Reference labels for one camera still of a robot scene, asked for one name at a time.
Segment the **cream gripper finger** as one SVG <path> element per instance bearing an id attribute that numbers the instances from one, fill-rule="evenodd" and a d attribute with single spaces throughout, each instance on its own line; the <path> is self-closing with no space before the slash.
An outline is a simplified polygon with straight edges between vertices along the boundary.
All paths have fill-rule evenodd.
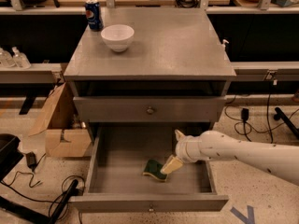
<path id="1" fill-rule="evenodd" d="M 171 155 L 166 163 L 161 168 L 161 173 L 164 175 L 169 175 L 183 166 L 183 162 L 177 156 Z"/>
<path id="2" fill-rule="evenodd" d="M 177 141 L 180 141 L 181 139 L 185 138 L 186 135 L 182 131 L 175 129 L 175 137 Z"/>

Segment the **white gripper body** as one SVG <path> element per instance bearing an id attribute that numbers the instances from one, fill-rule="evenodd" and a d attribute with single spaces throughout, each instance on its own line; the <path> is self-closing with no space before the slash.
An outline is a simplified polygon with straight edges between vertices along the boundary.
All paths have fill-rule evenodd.
<path id="1" fill-rule="evenodd" d="M 176 156 L 184 163 L 205 161 L 206 156 L 199 148 L 199 138 L 193 136 L 181 136 L 175 148 Z"/>

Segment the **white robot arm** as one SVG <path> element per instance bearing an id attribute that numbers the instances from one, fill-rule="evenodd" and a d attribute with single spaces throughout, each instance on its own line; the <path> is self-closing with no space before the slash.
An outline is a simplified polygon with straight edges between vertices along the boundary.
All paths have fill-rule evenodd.
<path id="1" fill-rule="evenodd" d="M 162 167 L 162 174 L 171 174 L 185 163 L 237 160 L 299 185 L 299 147 L 242 141 L 217 131 L 191 136 L 175 130 L 175 135 L 175 154 Z"/>

